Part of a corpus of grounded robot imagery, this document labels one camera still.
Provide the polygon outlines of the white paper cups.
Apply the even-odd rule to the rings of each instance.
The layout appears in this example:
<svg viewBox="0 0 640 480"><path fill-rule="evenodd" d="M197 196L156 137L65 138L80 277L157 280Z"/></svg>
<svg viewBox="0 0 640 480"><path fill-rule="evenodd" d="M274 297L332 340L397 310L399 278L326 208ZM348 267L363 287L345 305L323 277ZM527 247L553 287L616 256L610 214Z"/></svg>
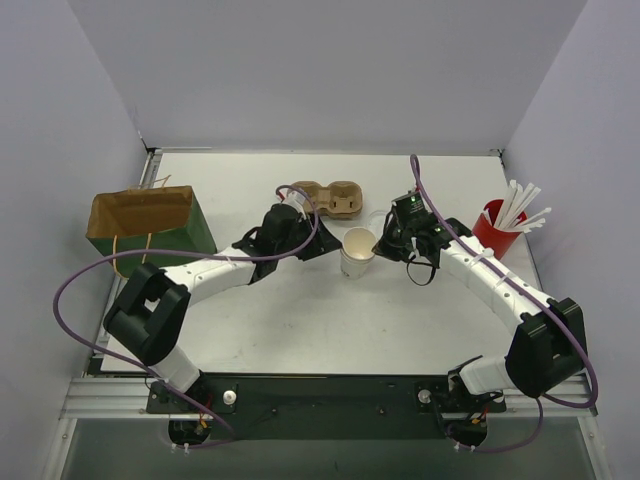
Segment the white paper cups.
<svg viewBox="0 0 640 480"><path fill-rule="evenodd" d="M349 229L343 237L340 268L349 279L361 278L375 257L375 235L364 227Z"/></svg>

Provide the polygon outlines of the clear plastic lid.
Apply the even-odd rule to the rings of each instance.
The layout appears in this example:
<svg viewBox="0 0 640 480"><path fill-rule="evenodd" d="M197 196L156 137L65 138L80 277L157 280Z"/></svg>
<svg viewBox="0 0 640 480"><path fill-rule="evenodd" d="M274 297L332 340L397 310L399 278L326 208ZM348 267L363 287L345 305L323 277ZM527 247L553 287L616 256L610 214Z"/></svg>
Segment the clear plastic lid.
<svg viewBox="0 0 640 480"><path fill-rule="evenodd" d="M380 238L384 233L385 221L388 211L376 210L373 211L366 219L364 227L372 232L377 238Z"/></svg>

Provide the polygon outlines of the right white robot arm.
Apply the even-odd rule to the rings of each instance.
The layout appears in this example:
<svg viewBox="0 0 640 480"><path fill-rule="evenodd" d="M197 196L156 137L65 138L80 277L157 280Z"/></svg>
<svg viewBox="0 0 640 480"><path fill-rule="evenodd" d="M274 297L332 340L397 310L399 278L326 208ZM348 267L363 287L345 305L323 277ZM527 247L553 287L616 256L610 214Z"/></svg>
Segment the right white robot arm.
<svg viewBox="0 0 640 480"><path fill-rule="evenodd" d="M517 389L538 398L584 368L586 338L580 307L527 284L457 219L440 222L418 193L392 201L373 251L391 261L424 263L448 273L511 334L504 356L477 357L452 370L455 386L468 394Z"/></svg>

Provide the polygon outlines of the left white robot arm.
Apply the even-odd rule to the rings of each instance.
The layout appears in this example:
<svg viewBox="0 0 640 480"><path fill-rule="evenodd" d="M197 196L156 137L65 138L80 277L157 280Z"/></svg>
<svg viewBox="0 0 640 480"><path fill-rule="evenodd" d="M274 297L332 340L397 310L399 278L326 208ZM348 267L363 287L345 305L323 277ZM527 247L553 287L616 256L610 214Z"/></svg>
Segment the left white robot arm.
<svg viewBox="0 0 640 480"><path fill-rule="evenodd" d="M179 409L193 411L204 402L205 387L200 382L203 373L178 346L188 307L264 279L288 252L307 261L341 247L318 216L276 204L261 225L222 250L219 260L166 268L147 262L136 267L103 326L139 363L171 385L169 398Z"/></svg>

